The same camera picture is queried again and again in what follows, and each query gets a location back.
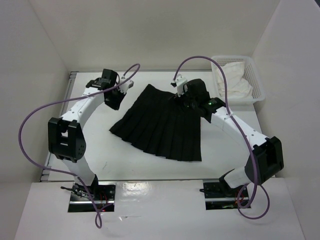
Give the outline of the black pleated skirt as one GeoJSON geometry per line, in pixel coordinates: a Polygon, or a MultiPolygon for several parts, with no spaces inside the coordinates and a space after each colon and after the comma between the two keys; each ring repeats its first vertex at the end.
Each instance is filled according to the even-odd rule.
{"type": "Polygon", "coordinates": [[[157,157],[201,162],[201,118],[175,95],[148,84],[109,130],[133,147],[157,157]]]}

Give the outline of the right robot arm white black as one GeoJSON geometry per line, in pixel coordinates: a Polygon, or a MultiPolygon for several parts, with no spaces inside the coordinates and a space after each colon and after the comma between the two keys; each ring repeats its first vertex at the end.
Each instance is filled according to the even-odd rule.
{"type": "Polygon", "coordinates": [[[171,85],[177,89],[174,98],[178,103],[220,128],[234,141],[246,144],[249,152],[246,165],[219,178],[219,192],[223,196],[231,196],[246,184],[260,186],[284,168],[281,141],[256,131],[235,115],[223,100],[211,97],[202,79],[188,81],[178,75],[171,85]]]}

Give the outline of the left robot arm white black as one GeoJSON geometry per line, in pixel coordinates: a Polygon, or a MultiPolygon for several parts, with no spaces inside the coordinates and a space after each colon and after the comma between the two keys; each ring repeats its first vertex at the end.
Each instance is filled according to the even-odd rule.
{"type": "Polygon", "coordinates": [[[75,104],[59,118],[52,117],[48,121],[49,152],[61,160],[74,174],[75,190],[80,191],[88,200],[98,197],[100,188],[98,177],[92,172],[85,159],[87,144],[83,127],[94,111],[101,104],[113,110],[120,108],[121,102],[129,88],[134,84],[124,76],[117,80],[118,73],[104,69],[101,77],[90,80],[82,94],[83,99],[75,104]]]}

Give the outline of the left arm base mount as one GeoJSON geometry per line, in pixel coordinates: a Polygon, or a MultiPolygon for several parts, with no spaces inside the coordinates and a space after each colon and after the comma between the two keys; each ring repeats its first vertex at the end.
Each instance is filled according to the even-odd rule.
{"type": "MultiPolygon", "coordinates": [[[[72,187],[60,187],[62,190],[70,192],[68,205],[69,213],[95,212],[94,206],[89,198],[89,194],[82,186],[74,184],[72,187]]],[[[113,212],[115,209],[116,183],[111,181],[101,181],[95,192],[90,190],[91,197],[98,210],[101,212],[113,212]]]]}

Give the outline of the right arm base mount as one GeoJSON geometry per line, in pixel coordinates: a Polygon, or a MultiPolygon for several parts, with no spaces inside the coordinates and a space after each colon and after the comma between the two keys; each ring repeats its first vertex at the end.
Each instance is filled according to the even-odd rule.
{"type": "Polygon", "coordinates": [[[238,201],[238,194],[243,186],[237,188],[229,188],[219,180],[204,180],[203,187],[199,189],[203,193],[206,210],[228,210],[237,209],[238,203],[245,206],[249,200],[248,189],[240,194],[238,201]]]}

